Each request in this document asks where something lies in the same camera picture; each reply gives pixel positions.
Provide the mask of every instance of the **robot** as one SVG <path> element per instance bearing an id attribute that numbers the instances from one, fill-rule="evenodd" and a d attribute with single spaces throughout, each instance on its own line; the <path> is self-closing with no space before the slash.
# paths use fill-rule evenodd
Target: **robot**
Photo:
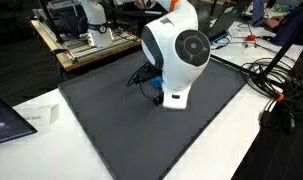
<path id="1" fill-rule="evenodd" d="M 88 44 L 91 47 L 105 47 L 112 43 L 111 29 L 105 17 L 104 9 L 97 0 L 78 0 L 88 18 Z"/>
<path id="2" fill-rule="evenodd" d="M 109 31 L 102 34 L 99 31 L 105 17 L 99 21 L 92 10 L 97 10 L 98 5 L 93 0 L 80 0 L 88 15 L 91 33 L 100 32 L 100 35 L 92 35 L 96 43 L 102 38 L 109 38 Z M 134 0 L 115 0 L 121 5 Z M 141 34 L 141 44 L 149 62 L 159 70 L 162 70 L 163 106 L 172 109 L 185 109 L 192 83 L 201 75 L 210 59 L 210 43 L 208 38 L 198 31 L 198 15 L 193 5 L 187 0 L 157 0 L 169 13 L 157 20 L 145 25 Z M 143 0 L 146 9 L 152 8 L 155 3 L 152 0 Z"/>

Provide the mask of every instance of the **machine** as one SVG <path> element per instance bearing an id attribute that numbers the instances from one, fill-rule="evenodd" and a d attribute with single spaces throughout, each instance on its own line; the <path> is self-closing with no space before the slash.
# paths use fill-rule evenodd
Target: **machine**
<path id="1" fill-rule="evenodd" d="M 97 0 L 78 0 L 88 19 L 88 44 L 92 47 L 105 47 L 112 43 L 111 29 L 104 9 Z"/>
<path id="2" fill-rule="evenodd" d="M 80 0 L 89 21 L 92 42 L 109 43 L 109 29 L 98 3 Z M 116 4 L 134 0 L 116 0 Z M 210 58 L 208 38 L 198 31 L 198 15 L 187 0 L 156 1 L 169 13 L 148 23 L 142 30 L 142 48 L 150 63 L 162 70 L 163 106 L 185 109 L 192 83 L 200 76 Z M 156 3 L 143 0 L 146 9 Z"/>

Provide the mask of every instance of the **orange clip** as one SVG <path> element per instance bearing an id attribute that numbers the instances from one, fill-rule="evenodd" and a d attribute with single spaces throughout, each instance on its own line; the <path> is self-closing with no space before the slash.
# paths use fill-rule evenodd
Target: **orange clip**
<path id="1" fill-rule="evenodd" d="M 255 41 L 256 36 L 251 34 L 249 36 L 247 36 L 247 41 Z"/>
<path id="2" fill-rule="evenodd" d="M 62 53 L 63 53 L 63 54 L 69 54 L 70 51 L 69 51 L 69 50 L 66 50 L 66 51 L 63 51 Z"/>
<path id="3" fill-rule="evenodd" d="M 179 0 L 171 0 L 169 12 L 172 12 L 174 10 L 174 6 L 177 2 L 179 2 Z"/>
<path id="4" fill-rule="evenodd" d="M 275 99 L 277 102 L 281 102 L 284 99 L 284 94 L 280 93 L 279 97 Z"/>

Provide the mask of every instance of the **white table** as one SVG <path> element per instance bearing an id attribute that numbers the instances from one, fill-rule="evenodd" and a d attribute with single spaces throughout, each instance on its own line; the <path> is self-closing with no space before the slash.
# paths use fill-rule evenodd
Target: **white table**
<path id="1" fill-rule="evenodd" d="M 230 179 L 259 132 L 268 101 L 245 86 L 166 179 Z M 0 144 L 0 180 L 112 179 L 58 90 L 15 108 L 30 104 L 59 104 L 59 119 L 35 135 Z"/>
<path id="2" fill-rule="evenodd" d="M 284 14 L 284 13 L 274 12 L 269 8 L 266 8 L 266 11 L 270 18 L 273 16 L 281 16 Z M 239 27 L 238 27 L 239 24 L 242 24 L 242 22 L 235 21 L 231 25 L 229 30 L 239 29 Z M 227 46 L 225 46 L 219 50 L 213 50 L 213 51 L 211 51 L 211 53 L 215 56 L 218 56 L 224 60 L 230 61 L 239 66 L 242 66 L 244 63 L 252 63 L 259 58 L 263 58 L 263 57 L 273 58 L 275 56 L 274 53 L 269 52 L 268 50 L 263 49 L 261 47 L 255 48 L 256 53 L 259 54 L 259 56 L 250 56 L 250 55 L 247 55 L 244 53 L 246 48 L 241 43 L 232 44 L 232 42 L 244 42 L 244 41 L 245 41 L 245 38 L 231 38 L 231 44 L 228 44 Z M 273 45 L 270 42 L 263 40 L 261 38 L 257 38 L 256 43 L 263 47 L 275 50 L 277 52 L 281 49 L 281 46 Z M 288 50 L 288 52 L 285 55 L 294 60 L 297 60 L 302 51 L 303 51 L 303 46 L 292 45 L 291 48 Z M 292 60 L 289 60 L 288 58 L 283 57 L 281 59 L 281 61 L 287 63 L 291 67 L 294 66 L 294 63 L 292 62 Z"/>

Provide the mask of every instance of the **gray mat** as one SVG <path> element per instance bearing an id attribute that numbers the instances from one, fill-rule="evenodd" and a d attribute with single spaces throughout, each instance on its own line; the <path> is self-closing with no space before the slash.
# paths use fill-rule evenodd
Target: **gray mat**
<path id="1" fill-rule="evenodd" d="M 245 84 L 237 70 L 211 60 L 187 109 L 169 110 L 156 107 L 139 86 L 126 87 L 144 62 L 138 52 L 59 86 L 114 179 L 164 178 Z M 144 84 L 146 94 L 154 93 Z"/>

